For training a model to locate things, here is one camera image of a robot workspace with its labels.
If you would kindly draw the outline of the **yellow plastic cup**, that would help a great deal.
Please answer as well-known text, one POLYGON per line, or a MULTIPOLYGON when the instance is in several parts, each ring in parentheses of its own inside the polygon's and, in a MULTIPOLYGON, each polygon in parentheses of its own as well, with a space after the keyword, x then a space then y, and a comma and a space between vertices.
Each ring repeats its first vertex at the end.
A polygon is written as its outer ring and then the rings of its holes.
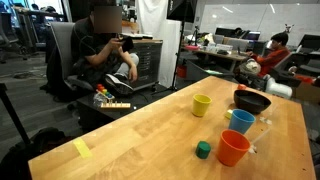
POLYGON ((193 96, 192 113, 195 116, 203 117, 207 112, 211 102, 212 99, 207 95, 195 94, 193 96))

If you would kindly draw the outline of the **blue plastic cup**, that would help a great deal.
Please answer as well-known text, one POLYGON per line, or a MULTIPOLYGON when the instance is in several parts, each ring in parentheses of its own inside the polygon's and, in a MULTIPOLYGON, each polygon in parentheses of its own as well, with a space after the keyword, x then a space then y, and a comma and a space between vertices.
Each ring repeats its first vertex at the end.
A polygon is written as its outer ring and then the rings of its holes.
POLYGON ((235 130, 241 134, 245 134, 256 118, 248 111, 242 109, 234 109, 231 115, 229 129, 235 130))

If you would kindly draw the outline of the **grey drawer cabinet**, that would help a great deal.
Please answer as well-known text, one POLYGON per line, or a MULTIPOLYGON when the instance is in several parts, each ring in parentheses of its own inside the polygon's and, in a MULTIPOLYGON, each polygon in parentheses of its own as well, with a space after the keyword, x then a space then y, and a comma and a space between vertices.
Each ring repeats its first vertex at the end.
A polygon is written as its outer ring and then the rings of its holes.
POLYGON ((162 40, 134 40, 131 53, 139 57, 138 79, 131 84, 134 91, 154 86, 158 83, 162 40))

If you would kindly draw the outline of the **colourful wooden toy set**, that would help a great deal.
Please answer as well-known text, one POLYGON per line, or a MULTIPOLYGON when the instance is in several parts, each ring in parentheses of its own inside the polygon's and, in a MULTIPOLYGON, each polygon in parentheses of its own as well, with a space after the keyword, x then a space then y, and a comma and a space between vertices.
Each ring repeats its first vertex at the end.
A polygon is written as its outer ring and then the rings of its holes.
POLYGON ((130 103, 116 101, 115 97, 102 85, 96 86, 96 94, 93 97, 94 104, 102 109, 129 109, 130 103))

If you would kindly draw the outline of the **green wooden block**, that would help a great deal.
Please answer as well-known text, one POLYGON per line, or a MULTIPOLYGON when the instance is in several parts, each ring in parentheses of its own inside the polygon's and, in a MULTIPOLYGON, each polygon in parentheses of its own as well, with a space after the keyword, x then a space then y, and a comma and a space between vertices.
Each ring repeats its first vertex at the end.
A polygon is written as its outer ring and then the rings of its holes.
POLYGON ((205 141, 199 141, 196 147, 196 156, 200 159, 206 159, 211 151, 211 146, 205 141))

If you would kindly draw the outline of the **yellow wooden cube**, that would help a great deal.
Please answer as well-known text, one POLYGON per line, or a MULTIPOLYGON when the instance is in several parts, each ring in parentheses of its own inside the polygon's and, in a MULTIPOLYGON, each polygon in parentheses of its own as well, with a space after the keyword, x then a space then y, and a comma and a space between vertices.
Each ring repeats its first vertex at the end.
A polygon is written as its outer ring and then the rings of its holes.
POLYGON ((233 113, 233 110, 231 110, 231 109, 227 110, 225 117, 228 119, 231 119, 232 113, 233 113))

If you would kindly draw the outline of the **seated person in black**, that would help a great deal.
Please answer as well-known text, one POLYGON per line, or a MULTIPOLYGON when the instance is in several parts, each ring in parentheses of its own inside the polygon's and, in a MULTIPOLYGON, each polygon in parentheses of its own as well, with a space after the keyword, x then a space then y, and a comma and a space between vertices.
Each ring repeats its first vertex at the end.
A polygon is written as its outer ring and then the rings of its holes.
POLYGON ((119 39, 117 1, 89 0, 88 5, 89 15, 72 29, 73 71, 93 87, 102 84, 114 95, 130 95, 130 83, 138 78, 139 57, 123 49, 128 40, 119 39))

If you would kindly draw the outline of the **small orange object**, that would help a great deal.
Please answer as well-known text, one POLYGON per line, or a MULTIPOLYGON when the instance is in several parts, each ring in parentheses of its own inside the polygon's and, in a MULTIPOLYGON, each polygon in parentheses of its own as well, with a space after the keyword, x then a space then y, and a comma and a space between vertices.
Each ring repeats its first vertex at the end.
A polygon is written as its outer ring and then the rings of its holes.
POLYGON ((247 86, 244 84, 239 84, 237 87, 238 90, 245 90, 246 88, 247 88, 247 86))

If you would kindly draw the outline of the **black light stand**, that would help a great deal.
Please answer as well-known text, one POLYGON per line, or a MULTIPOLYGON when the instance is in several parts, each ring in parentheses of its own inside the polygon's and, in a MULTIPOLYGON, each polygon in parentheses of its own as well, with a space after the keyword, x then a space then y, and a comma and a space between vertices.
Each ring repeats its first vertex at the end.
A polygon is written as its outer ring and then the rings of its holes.
MULTIPOLYGON (((176 87, 177 67, 178 67, 178 62, 180 58, 185 23, 194 22, 197 2, 198 0, 168 0, 167 19, 180 21, 181 25, 180 25, 180 31, 179 31, 180 35, 179 35, 178 50, 175 53, 176 60, 175 60, 175 66, 174 66, 174 73, 172 76, 172 83, 169 88, 161 90, 160 91, 161 93, 166 91, 171 91, 171 92, 177 91, 177 87, 176 87)), ((154 87, 152 95, 159 94, 160 92, 157 91, 154 87)))

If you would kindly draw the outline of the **black bowl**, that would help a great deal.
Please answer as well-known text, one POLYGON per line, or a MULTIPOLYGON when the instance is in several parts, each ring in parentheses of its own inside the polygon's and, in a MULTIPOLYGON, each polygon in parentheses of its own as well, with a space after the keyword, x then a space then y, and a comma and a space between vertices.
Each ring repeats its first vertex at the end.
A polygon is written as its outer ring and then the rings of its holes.
POLYGON ((252 114, 260 114, 271 105, 265 96, 247 90, 235 90, 233 99, 237 108, 252 114))

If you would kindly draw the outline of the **orange plastic cup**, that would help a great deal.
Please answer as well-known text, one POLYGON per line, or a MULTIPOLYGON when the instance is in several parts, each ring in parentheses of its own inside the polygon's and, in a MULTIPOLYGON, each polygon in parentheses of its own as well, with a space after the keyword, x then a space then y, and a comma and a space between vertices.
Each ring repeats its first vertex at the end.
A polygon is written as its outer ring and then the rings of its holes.
POLYGON ((248 152, 251 144, 241 133, 226 129, 221 132, 216 157, 226 165, 233 167, 248 152))

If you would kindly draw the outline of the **grey office chair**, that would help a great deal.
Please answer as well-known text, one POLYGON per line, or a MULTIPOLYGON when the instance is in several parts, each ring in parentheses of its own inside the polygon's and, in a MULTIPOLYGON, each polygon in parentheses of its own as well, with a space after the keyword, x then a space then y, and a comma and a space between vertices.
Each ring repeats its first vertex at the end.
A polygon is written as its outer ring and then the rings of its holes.
POLYGON ((79 80, 74 72, 71 35, 72 22, 51 22, 51 41, 47 64, 47 85, 55 97, 71 101, 93 91, 86 81, 79 80))

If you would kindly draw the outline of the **person in orange shirt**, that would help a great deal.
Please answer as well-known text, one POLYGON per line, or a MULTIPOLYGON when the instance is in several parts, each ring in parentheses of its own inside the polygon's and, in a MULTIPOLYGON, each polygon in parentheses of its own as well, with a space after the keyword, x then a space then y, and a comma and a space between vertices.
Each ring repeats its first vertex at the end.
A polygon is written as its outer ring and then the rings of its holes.
POLYGON ((273 35, 270 38, 271 52, 265 57, 258 56, 252 51, 247 53, 249 57, 253 58, 261 66, 261 70, 258 73, 259 77, 267 75, 273 67, 290 54, 290 51, 286 47, 288 39, 289 36, 285 32, 273 35))

